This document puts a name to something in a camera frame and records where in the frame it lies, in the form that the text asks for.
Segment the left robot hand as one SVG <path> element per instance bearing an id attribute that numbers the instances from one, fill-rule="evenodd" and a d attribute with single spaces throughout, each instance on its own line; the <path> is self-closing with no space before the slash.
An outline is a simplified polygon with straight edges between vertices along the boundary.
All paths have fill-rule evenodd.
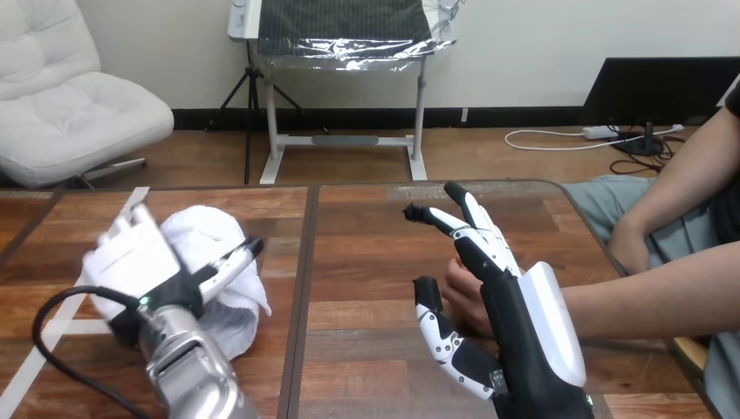
<path id="1" fill-rule="evenodd" d="M 153 311 L 185 309 L 232 359 L 251 347 L 261 314 L 272 314 L 253 242 L 215 207 L 190 206 L 157 223 L 138 204 L 85 254 L 81 277 Z"/>

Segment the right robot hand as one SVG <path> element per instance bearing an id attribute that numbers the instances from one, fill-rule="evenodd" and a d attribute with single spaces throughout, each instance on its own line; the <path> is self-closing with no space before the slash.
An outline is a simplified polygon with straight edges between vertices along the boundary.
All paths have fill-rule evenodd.
<path id="1" fill-rule="evenodd" d="M 499 355 L 462 337 L 444 316 L 435 278 L 414 280 L 415 315 L 428 350 L 447 373 L 500 418 L 592 418 L 586 369 L 554 270 L 546 262 L 521 271 L 502 231 L 475 197 L 455 182 L 444 186 L 463 212 L 410 203 L 408 221 L 435 226 L 454 241 L 462 264 L 481 281 Z"/>

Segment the person's hand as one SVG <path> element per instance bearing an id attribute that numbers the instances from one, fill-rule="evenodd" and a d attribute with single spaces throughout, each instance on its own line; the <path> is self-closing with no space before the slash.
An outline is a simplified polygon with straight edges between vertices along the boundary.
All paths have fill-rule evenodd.
<path id="1" fill-rule="evenodd" d="M 627 274 L 635 275 L 652 268 L 646 237 L 655 227 L 654 219 L 635 215 L 624 216 L 615 224 L 607 247 Z"/>
<path id="2" fill-rule="evenodd" d="M 444 281 L 441 295 L 449 302 L 457 318 L 477 335 L 493 339 L 495 334 L 480 294 L 482 281 L 463 265 L 458 256 L 449 260 Z"/>

